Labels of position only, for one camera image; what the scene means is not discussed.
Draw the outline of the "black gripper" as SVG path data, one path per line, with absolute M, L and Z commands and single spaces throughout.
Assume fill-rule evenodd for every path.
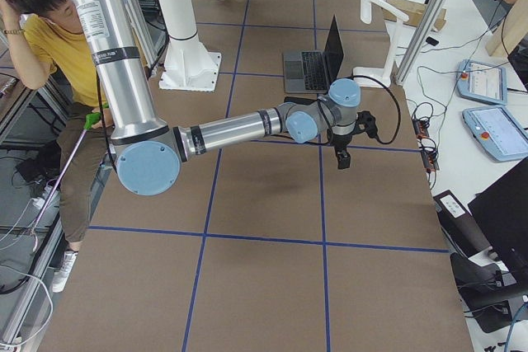
M 336 134 L 331 132 L 329 135 L 329 143 L 336 154 L 338 170 L 345 170 L 351 166 L 351 155 L 347 151 L 347 147 L 351 143 L 352 138 L 353 133 Z

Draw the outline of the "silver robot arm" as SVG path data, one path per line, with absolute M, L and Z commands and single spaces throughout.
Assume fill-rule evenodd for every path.
M 208 151 L 287 133 L 296 143 L 325 134 L 337 165 L 359 133 L 360 86 L 350 78 L 331 83 L 314 101 L 285 101 L 270 109 L 199 124 L 170 127 L 155 110 L 125 0 L 71 0 L 91 50 L 114 120 L 111 143 L 121 184 L 137 195 L 158 195 L 177 180 L 183 162 Z M 191 0 L 159 0 L 169 36 L 161 88 L 211 92 L 221 56 L 200 42 Z

